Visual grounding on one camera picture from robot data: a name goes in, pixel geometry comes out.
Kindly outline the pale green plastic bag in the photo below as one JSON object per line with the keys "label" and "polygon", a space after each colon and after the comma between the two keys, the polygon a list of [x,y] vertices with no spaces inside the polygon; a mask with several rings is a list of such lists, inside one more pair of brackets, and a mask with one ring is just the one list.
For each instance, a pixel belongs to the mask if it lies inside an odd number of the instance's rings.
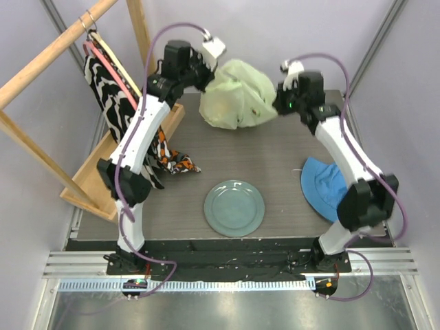
{"label": "pale green plastic bag", "polygon": [[199,113],[212,127],[255,127],[278,116],[270,78],[239,59],[227,61],[201,94]]}

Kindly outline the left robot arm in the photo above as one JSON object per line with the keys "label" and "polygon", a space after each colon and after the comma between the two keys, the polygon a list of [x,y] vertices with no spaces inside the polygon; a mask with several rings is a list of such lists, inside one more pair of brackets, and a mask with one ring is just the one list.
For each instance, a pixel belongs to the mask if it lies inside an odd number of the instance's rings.
{"label": "left robot arm", "polygon": [[98,161],[98,171],[111,191],[118,214],[117,248],[105,256],[110,274],[139,274],[149,264],[142,209],[152,184],[141,174],[144,158],[160,124],[185,88],[203,91],[213,80],[218,59],[225,52],[225,44],[217,37],[204,41],[198,50],[186,41],[169,41],[161,69],[148,76],[146,94],[140,98],[122,141],[108,160]]}

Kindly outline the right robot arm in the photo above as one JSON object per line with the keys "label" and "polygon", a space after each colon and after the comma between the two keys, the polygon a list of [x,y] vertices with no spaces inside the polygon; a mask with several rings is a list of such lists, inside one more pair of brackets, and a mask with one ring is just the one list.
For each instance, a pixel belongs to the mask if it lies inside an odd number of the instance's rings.
{"label": "right robot arm", "polygon": [[399,182],[372,163],[349,132],[339,107],[326,102],[319,71],[288,69],[273,106],[284,116],[298,113],[333,158],[333,163],[325,164],[308,157],[300,176],[309,205],[331,222],[313,241],[310,255],[314,269],[328,272],[354,237],[391,217]]}

